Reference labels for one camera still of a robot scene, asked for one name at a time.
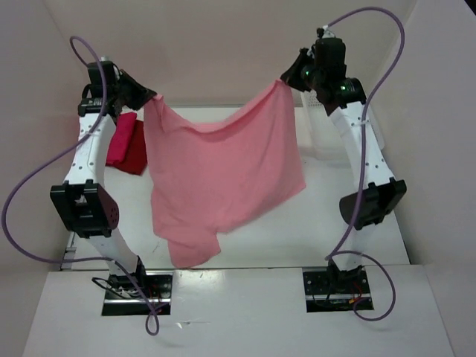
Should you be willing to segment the magenta t shirt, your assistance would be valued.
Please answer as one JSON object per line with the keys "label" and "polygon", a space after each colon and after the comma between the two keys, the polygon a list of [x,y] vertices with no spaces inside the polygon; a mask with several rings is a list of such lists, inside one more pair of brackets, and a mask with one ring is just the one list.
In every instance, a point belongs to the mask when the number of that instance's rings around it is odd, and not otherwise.
{"label": "magenta t shirt", "polygon": [[119,116],[116,123],[116,130],[112,136],[106,156],[107,166],[114,166],[125,159],[132,140],[136,118],[137,115],[134,112],[129,112]]}

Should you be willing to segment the dark red t shirt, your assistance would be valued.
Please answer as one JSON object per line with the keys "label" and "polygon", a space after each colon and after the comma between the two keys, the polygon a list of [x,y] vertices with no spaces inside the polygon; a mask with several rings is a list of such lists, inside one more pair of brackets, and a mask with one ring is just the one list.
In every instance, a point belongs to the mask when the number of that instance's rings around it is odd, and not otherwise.
{"label": "dark red t shirt", "polygon": [[114,163],[114,168],[135,176],[141,176],[147,167],[146,144],[144,140],[144,123],[135,121],[134,131],[128,150],[121,162]]}

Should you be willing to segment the light pink t shirt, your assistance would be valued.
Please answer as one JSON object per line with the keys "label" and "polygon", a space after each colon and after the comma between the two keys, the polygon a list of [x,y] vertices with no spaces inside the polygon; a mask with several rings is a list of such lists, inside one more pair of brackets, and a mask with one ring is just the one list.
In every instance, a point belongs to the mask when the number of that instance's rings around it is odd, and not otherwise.
{"label": "light pink t shirt", "polygon": [[193,123],[160,95],[144,107],[154,233],[177,268],[206,263],[227,233],[305,186],[291,89],[274,81],[223,121]]}

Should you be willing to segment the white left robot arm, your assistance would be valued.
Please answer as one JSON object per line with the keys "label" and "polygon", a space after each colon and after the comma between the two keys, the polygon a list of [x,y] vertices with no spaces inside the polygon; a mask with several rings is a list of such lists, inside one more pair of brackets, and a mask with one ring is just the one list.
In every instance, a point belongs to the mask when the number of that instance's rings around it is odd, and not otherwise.
{"label": "white left robot arm", "polygon": [[104,172],[123,107],[138,110],[155,92],[106,58],[89,63],[87,70],[90,83],[78,106],[80,144],[64,182],[51,187],[50,197],[67,230],[106,259],[113,286],[122,284],[125,292],[137,298],[147,292],[149,280],[141,258],[119,231],[119,207],[104,187]]}

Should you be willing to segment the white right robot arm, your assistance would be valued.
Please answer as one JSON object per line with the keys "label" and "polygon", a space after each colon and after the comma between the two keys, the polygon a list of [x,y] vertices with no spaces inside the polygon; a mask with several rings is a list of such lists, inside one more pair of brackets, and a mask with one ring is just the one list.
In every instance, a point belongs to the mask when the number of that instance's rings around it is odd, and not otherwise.
{"label": "white right robot arm", "polygon": [[337,129],[350,162],[356,191],[339,201],[347,224],[327,256],[328,287],[345,291],[362,270],[371,229],[382,223],[407,192],[387,165],[370,120],[370,101],[360,80],[347,76],[346,45],[327,27],[317,29],[310,48],[302,48],[280,79],[301,93],[313,92]]}

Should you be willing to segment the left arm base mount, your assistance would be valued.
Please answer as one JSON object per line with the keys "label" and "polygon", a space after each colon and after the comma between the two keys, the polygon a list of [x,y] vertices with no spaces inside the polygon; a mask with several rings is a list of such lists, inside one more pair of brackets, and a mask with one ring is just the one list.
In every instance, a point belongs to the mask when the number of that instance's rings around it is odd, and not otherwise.
{"label": "left arm base mount", "polygon": [[93,277],[91,281],[104,291],[102,316],[147,316],[148,303],[159,316],[171,313],[173,271],[146,271],[138,282],[140,289],[125,276]]}

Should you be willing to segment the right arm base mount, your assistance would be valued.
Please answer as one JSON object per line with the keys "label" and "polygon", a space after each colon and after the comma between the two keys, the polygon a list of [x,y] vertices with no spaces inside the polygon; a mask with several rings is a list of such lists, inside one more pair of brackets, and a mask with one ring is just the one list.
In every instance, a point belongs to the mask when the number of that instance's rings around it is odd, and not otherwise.
{"label": "right arm base mount", "polygon": [[352,312],[358,302],[358,311],[374,310],[370,286],[364,269],[348,274],[338,283],[331,281],[326,268],[308,268],[302,271],[306,311]]}

